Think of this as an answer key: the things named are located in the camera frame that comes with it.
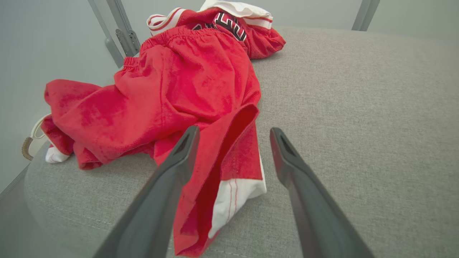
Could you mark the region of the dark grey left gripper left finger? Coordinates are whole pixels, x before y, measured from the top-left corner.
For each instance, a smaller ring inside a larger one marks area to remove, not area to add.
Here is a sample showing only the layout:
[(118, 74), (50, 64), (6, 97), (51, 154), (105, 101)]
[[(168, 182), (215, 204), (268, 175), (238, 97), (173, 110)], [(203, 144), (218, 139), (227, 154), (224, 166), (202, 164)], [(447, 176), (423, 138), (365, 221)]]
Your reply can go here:
[(95, 253), (95, 258), (164, 258), (182, 188), (192, 177), (200, 130), (189, 127)]

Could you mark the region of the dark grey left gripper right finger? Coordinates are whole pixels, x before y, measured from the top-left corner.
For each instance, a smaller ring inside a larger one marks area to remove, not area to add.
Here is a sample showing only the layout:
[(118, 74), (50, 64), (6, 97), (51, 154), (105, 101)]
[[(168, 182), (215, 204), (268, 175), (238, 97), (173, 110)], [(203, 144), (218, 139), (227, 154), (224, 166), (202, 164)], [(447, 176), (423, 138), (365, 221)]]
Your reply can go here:
[(303, 257), (374, 257), (282, 129), (271, 128), (270, 143), (277, 178), (289, 193)]

